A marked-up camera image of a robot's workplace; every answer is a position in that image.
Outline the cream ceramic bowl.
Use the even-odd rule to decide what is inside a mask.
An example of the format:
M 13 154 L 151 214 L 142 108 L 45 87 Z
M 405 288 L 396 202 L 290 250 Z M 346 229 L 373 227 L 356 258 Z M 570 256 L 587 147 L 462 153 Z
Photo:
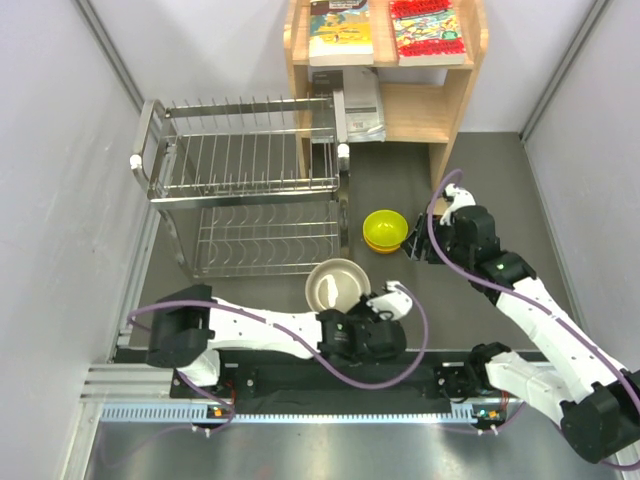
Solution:
M 336 309 L 346 313 L 362 295 L 371 293 L 366 272 L 355 262 L 332 258 L 321 262 L 308 275 L 305 299 L 312 311 Z

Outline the steel two-tier dish rack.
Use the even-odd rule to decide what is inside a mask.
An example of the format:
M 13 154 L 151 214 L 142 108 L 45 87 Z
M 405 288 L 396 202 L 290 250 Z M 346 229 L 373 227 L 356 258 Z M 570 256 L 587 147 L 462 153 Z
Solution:
M 191 280 L 306 274 L 350 254 L 342 91 L 146 101 L 129 164 Z

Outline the red colourful cover book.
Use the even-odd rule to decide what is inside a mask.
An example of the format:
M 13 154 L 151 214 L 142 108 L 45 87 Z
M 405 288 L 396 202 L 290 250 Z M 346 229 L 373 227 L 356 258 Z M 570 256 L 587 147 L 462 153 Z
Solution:
M 465 62 L 466 47 L 451 1 L 392 1 L 389 13 L 399 66 Z

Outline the orange bowl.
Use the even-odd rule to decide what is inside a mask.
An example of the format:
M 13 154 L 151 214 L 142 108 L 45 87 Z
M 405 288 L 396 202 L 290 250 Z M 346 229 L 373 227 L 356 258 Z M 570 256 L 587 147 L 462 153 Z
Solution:
M 383 255 L 394 253 L 400 249 L 400 244 L 390 247 L 380 246 L 372 243 L 367 237 L 364 238 L 364 242 L 373 252 Z

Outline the yellow blue cover book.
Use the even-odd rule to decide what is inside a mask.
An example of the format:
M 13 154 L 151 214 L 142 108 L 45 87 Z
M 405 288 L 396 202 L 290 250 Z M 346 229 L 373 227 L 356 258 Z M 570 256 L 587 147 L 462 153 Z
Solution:
M 312 1 L 308 45 L 313 67 L 372 65 L 368 1 Z

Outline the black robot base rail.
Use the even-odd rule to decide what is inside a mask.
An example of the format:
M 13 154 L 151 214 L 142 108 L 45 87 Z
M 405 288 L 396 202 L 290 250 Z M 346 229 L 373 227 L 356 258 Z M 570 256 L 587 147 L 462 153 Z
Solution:
M 316 360 L 283 353 L 221 353 L 216 383 L 204 391 L 232 401 L 244 415 L 367 415 L 448 413 L 450 402 L 505 404 L 497 391 L 474 389 L 464 371 L 465 350 L 431 350 L 404 380 L 384 389 L 354 387 Z

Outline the lime green bowl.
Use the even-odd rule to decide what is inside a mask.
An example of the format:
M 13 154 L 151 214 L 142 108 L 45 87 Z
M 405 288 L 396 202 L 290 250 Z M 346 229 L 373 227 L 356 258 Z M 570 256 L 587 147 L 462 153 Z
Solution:
M 409 226 L 403 215 L 388 209 L 370 213 L 362 225 L 363 238 L 372 243 L 390 247 L 400 244 L 407 238 Z

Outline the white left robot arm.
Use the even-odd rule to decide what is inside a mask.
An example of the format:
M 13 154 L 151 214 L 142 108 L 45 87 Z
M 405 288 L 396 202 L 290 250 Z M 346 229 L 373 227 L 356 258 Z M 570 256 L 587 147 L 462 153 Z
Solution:
M 413 301 L 396 281 L 383 294 L 363 294 L 347 311 L 283 313 L 242 307 L 196 285 L 162 299 L 153 308 L 148 365 L 185 374 L 205 396 L 226 387 L 222 354 L 268 351 L 332 366 L 397 357 L 406 348 L 400 320 Z

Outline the wooden shelf unit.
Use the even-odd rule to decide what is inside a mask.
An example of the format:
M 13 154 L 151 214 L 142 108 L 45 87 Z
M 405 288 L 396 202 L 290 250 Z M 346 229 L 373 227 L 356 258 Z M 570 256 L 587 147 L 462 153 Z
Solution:
M 461 65 L 446 64 L 441 86 L 420 83 L 381 83 L 387 138 L 392 142 L 429 145 L 431 185 L 444 177 L 456 137 L 488 50 L 489 29 L 482 1 L 455 1 L 466 46 Z M 310 3 L 290 1 L 283 30 L 283 46 L 290 93 L 303 98 L 310 92 L 308 38 Z

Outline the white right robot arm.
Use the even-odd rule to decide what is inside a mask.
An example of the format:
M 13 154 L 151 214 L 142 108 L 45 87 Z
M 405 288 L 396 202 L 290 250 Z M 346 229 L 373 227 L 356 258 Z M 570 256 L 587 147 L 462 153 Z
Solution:
M 448 219 L 421 213 L 402 248 L 415 261 L 446 264 L 511 319 L 551 364 L 540 369 L 510 347 L 475 346 L 464 363 L 469 388 L 513 394 L 543 413 L 573 450 L 599 463 L 639 440 L 639 374 L 599 347 L 569 318 L 536 271 L 504 250 L 486 208 Z

